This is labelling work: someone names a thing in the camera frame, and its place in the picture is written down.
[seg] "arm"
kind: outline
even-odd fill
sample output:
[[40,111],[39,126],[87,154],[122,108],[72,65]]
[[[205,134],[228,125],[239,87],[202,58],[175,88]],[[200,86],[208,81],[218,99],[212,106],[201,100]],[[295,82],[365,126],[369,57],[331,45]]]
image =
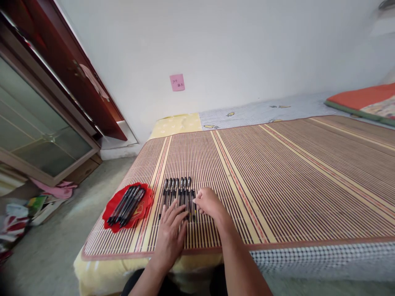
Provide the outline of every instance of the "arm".
[[210,215],[218,228],[222,242],[225,278],[228,294],[272,295],[269,286],[241,240],[232,218],[211,188],[199,190],[193,200],[201,214]]
[[184,212],[185,205],[175,209],[176,204],[177,200],[174,200],[168,210],[165,205],[163,206],[155,253],[129,296],[157,295],[165,276],[181,254],[186,234],[184,218],[188,212]]

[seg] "wooden door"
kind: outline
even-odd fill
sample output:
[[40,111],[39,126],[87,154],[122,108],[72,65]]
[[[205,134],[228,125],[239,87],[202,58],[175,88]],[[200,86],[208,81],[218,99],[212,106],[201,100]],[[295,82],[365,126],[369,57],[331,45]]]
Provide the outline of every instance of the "wooden door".
[[[8,0],[2,8],[102,133],[126,141],[126,136],[116,122],[123,120],[120,112],[56,5],[51,0]],[[108,99],[98,94],[80,65],[90,69],[109,96]]]

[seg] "bed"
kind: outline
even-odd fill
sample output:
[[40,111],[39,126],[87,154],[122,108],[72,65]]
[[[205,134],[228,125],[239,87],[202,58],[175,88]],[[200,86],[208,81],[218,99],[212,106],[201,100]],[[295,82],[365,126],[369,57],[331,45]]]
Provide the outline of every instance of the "bed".
[[363,118],[395,126],[395,83],[342,92],[325,104]]
[[[153,207],[136,228],[118,234],[97,221],[74,262],[80,294],[120,292],[145,267],[155,247],[163,180],[185,172],[194,188],[218,192],[263,273],[395,280],[395,131],[324,105],[332,95],[159,120],[117,189],[147,182]],[[185,151],[181,160],[172,161],[179,151]],[[207,282],[222,262],[212,221],[197,220],[188,225],[183,256],[172,269],[186,292]]]

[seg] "pink sticky note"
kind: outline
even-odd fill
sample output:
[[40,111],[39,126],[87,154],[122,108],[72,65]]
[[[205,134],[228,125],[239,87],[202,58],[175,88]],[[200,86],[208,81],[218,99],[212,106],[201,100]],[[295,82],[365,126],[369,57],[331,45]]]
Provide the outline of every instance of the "pink sticky note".
[[182,74],[170,75],[173,91],[185,90],[184,76]]

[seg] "wrist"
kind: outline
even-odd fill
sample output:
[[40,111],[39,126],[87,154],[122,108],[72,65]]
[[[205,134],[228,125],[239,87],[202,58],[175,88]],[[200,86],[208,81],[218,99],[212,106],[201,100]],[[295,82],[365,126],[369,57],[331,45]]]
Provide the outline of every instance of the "wrist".
[[218,229],[227,227],[230,223],[233,224],[232,218],[230,217],[229,213],[226,211],[225,208],[223,211],[218,212],[218,214],[215,215],[213,219]]
[[154,256],[148,261],[146,266],[155,276],[165,277],[169,272],[169,269],[165,267],[163,264],[160,264],[160,261]]

